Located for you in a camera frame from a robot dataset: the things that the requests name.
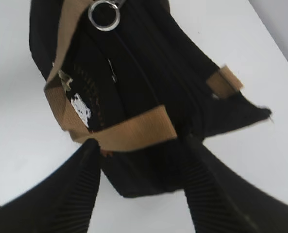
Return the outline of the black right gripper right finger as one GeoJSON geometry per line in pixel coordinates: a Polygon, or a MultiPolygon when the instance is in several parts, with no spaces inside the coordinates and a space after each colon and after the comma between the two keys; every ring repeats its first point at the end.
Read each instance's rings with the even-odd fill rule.
{"type": "Polygon", "coordinates": [[[288,233],[288,205],[233,172],[197,138],[183,140],[183,184],[197,233],[288,233]]]}

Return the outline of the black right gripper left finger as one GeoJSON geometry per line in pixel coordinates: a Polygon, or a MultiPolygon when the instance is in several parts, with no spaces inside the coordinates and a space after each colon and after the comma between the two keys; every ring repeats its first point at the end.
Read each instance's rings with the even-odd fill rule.
{"type": "Polygon", "coordinates": [[[0,207],[0,233],[86,233],[100,179],[100,147],[89,139],[49,177],[0,207]]]}

